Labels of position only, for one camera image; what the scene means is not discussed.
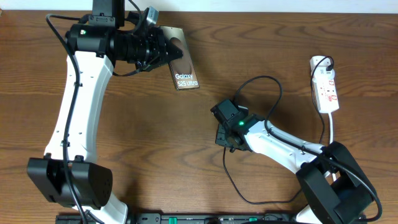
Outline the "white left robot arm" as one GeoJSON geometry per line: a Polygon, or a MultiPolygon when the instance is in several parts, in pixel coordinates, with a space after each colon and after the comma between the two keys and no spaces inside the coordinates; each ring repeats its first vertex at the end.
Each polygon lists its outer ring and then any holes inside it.
{"type": "Polygon", "coordinates": [[[126,12],[124,1],[94,1],[58,40],[67,52],[67,80],[58,120],[41,158],[27,174],[45,199],[78,210],[78,223],[132,223],[129,207],[113,193],[113,174],[97,164],[96,137],[104,93],[115,65],[149,72],[183,52],[157,26],[153,7],[126,12]]]}

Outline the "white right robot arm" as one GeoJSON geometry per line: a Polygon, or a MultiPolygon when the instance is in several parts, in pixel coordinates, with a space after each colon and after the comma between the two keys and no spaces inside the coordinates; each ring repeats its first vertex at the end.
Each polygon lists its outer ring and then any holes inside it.
{"type": "Polygon", "coordinates": [[[255,152],[293,174],[307,199],[295,223],[369,223],[364,210],[378,203],[377,193],[349,150],[339,142],[327,146],[306,142],[273,126],[262,116],[224,100],[211,109],[219,122],[216,143],[255,152]]]}

